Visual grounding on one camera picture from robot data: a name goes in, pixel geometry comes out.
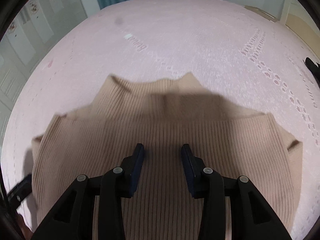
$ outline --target white door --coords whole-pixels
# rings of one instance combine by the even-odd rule
[[[0,146],[13,106],[50,49],[87,18],[81,0],[29,0],[0,41]]]

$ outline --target beige ribbed sweater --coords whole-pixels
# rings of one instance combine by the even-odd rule
[[[188,192],[184,143],[221,175],[248,176],[290,230],[300,197],[302,143],[273,115],[212,94],[190,73],[152,83],[109,76],[89,106],[55,115],[32,144],[38,223],[79,174],[104,174],[137,143],[146,157],[137,192],[122,199],[126,239],[197,239],[203,202]]]

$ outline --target black plastic bracket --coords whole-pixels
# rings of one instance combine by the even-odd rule
[[[204,198],[198,240],[225,239],[225,196],[230,197],[231,203],[232,240],[291,240],[281,220],[249,178],[221,176],[193,156],[188,144],[181,148],[181,160],[192,197]]]
[[[131,198],[136,191],[143,159],[144,147],[137,144],[133,155],[124,158],[120,167],[90,179],[79,175],[48,212],[31,240],[92,239],[96,195],[100,195],[99,239],[125,240],[121,197]]]
[[[16,210],[21,202],[32,193],[31,179],[32,175],[27,175],[8,193],[9,205],[13,210]]]

